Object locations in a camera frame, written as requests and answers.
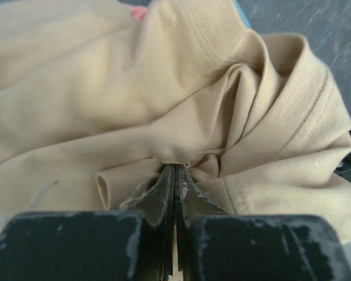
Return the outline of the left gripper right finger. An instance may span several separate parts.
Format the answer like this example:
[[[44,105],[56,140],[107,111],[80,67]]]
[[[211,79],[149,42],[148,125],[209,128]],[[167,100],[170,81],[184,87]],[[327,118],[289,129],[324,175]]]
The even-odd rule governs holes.
[[[333,228],[313,215],[230,215],[175,167],[178,267],[185,280],[351,280]]]

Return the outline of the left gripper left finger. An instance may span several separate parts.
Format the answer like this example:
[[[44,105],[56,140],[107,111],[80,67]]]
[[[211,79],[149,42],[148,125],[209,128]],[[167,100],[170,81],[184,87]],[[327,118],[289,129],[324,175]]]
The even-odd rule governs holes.
[[[0,234],[0,280],[167,280],[174,165],[120,211],[29,212]]]

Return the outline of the beige t shirt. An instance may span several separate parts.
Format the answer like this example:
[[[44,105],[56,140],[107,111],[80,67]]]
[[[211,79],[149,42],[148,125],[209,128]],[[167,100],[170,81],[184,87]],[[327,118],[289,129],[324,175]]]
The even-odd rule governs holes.
[[[335,174],[351,120],[297,34],[259,35],[233,1],[0,5],[0,231],[22,211],[114,210],[163,165],[232,214],[315,214],[351,241]]]

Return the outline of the pink t shirt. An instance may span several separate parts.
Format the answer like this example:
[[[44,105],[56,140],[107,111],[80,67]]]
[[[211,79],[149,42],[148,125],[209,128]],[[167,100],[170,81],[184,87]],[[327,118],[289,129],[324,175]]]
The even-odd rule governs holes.
[[[147,12],[147,8],[145,6],[130,6],[129,10],[136,21],[143,20]]]

